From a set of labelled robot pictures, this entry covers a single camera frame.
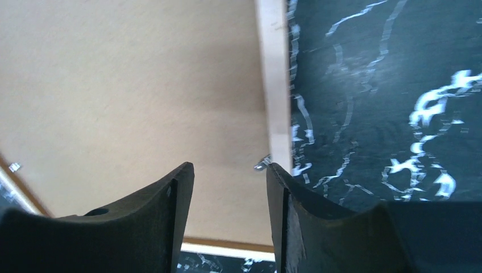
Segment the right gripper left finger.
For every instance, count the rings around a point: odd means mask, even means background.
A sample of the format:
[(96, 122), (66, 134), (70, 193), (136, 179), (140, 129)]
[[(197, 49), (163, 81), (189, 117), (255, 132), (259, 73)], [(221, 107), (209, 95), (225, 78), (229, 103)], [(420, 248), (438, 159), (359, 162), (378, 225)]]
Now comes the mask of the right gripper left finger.
[(1, 209), (2, 272), (175, 272), (194, 166), (83, 216)]

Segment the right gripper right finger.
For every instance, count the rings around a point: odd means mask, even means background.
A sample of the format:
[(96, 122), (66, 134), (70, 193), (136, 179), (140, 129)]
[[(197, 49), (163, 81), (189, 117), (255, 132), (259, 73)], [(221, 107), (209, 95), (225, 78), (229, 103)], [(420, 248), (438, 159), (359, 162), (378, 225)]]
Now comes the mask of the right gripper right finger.
[(480, 202), (381, 202), (354, 212), (266, 172), (278, 272), (480, 272)]

